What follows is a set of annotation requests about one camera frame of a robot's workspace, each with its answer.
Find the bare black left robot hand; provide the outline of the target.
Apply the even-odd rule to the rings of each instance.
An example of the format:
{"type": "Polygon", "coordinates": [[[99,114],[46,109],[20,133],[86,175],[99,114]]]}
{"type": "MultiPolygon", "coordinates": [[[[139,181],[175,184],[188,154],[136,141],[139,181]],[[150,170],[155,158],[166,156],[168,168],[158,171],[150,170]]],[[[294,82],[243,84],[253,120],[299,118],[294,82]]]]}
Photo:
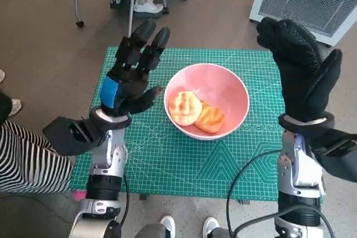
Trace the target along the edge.
{"type": "Polygon", "coordinates": [[[149,72],[164,52],[171,30],[162,27],[151,44],[156,23],[146,20],[129,37],[123,37],[115,54],[114,66],[107,72],[100,90],[101,109],[109,116],[137,114],[149,109],[162,87],[147,90],[149,72]]]}

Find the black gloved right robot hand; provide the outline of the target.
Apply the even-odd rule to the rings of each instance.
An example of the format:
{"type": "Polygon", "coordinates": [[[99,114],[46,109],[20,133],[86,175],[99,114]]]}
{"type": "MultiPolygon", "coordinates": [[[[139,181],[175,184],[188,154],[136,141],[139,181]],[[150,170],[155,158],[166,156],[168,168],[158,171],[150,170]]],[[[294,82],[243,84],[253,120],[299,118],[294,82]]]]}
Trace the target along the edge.
{"type": "Polygon", "coordinates": [[[323,118],[340,76],[342,51],[322,58],[315,37],[289,19],[265,17],[257,32],[258,44],[271,51],[278,66],[285,113],[304,123],[323,118]]]}

